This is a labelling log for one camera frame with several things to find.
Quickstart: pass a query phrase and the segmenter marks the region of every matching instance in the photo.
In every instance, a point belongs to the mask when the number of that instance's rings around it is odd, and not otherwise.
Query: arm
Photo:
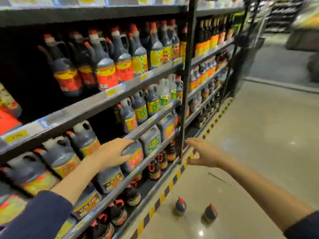
[[[191,138],[186,140],[186,143],[200,154],[199,159],[188,160],[188,164],[217,167],[227,172],[250,194],[282,232],[315,211],[305,202],[251,168],[241,165],[205,140]]]
[[[51,191],[39,192],[24,211],[6,227],[0,238],[54,239],[72,212],[72,207],[91,179],[103,169],[129,160],[122,156],[130,139],[115,139],[99,147]]]

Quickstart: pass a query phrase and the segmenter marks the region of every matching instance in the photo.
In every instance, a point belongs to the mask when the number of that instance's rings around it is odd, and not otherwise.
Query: tile floor
[[[207,140],[224,148],[298,198],[319,208],[319,95],[246,81]],[[158,190],[122,238],[130,238],[179,168]],[[224,180],[222,182],[211,174]],[[188,206],[172,214],[177,197]],[[201,222],[209,203],[218,218]],[[149,238],[284,238],[257,203],[219,169],[188,166],[139,236]]]

